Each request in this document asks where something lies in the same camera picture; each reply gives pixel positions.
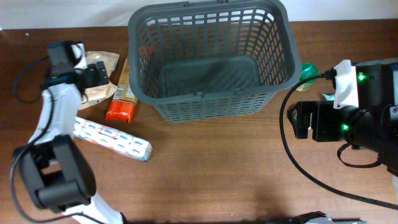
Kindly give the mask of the pale green foil packet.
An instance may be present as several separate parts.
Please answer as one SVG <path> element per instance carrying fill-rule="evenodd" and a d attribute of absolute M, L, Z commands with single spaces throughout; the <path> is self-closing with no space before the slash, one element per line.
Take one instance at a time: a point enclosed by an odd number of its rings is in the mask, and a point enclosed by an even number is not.
<path fill-rule="evenodd" d="M 334 101 L 335 100 L 335 96 L 334 95 L 322 94 L 322 96 L 324 97 L 324 99 L 326 101 Z"/>

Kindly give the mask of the beige grain pouch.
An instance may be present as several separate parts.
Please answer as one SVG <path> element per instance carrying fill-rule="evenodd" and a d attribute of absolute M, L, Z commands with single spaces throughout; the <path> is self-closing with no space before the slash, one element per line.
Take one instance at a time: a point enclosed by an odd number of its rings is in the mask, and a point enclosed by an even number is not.
<path fill-rule="evenodd" d="M 116 85 L 109 78 L 119 60 L 119 54 L 105 51 L 88 51 L 86 62 L 88 74 L 83 101 L 80 109 L 86 109 L 101 103 L 116 92 Z"/>

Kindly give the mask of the green lid glass jar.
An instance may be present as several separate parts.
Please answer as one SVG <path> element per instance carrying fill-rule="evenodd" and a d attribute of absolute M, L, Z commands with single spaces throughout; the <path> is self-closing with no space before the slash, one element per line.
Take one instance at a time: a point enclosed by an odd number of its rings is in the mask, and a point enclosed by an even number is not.
<path fill-rule="evenodd" d="M 302 64 L 302 74 L 300 77 L 300 81 L 306 79 L 306 78 L 310 78 L 310 77 L 314 77 L 319 75 L 319 71 L 318 68 L 312 64 L 312 63 L 303 63 Z M 306 91 L 308 90 L 311 85 L 314 83 L 315 80 L 310 80 L 302 85 L 300 85 L 296 90 L 297 91 Z"/>

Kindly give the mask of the orange snack packet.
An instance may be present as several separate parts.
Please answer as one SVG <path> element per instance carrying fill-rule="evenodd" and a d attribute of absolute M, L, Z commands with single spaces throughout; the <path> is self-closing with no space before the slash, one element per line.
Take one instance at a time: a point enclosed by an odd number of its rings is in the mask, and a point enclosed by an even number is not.
<path fill-rule="evenodd" d="M 127 57 L 105 119 L 125 121 L 127 123 L 132 121 L 136 110 L 137 98 L 131 91 L 129 75 L 130 66 L 129 58 Z"/>

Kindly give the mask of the tissue pocket packs bundle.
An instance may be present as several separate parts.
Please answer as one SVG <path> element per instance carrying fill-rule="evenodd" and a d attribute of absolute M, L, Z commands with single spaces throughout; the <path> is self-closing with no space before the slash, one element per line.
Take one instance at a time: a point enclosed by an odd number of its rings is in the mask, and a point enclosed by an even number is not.
<path fill-rule="evenodd" d="M 152 152 L 151 144 L 144 139 L 79 117 L 75 118 L 73 134 L 75 137 L 140 161 L 148 161 Z"/>

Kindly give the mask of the grey plastic shopping basket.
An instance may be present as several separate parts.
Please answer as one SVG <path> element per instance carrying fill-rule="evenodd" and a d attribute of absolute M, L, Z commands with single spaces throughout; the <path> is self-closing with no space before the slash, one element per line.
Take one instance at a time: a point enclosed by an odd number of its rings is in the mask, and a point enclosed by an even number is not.
<path fill-rule="evenodd" d="M 257 113 L 301 76 L 280 1 L 148 5 L 127 29 L 131 90 L 167 121 Z"/>

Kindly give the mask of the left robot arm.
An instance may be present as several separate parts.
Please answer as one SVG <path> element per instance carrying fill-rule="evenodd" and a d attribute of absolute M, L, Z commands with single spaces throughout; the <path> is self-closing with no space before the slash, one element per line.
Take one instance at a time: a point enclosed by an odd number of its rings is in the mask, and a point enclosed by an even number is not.
<path fill-rule="evenodd" d="M 43 108 L 37 128 L 25 146 L 14 150 L 10 171 L 11 197 L 23 211 L 14 185 L 19 173 L 34 205 L 56 214 L 48 222 L 74 218 L 79 223 L 127 223 L 97 193 L 95 175 L 73 140 L 77 112 L 91 87 L 109 82 L 103 62 L 88 64 L 85 46 L 65 40 L 47 46 L 50 67 L 41 84 Z"/>

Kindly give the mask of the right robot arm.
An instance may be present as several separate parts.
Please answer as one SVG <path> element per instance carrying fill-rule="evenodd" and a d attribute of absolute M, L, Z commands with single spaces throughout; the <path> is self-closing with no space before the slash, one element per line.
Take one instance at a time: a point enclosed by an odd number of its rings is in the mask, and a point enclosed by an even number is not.
<path fill-rule="evenodd" d="M 295 137 L 312 129 L 317 142 L 346 141 L 377 152 L 373 166 L 384 164 L 397 175 L 397 59 L 353 63 L 343 60 L 329 71 L 333 101 L 299 101 L 287 117 Z"/>

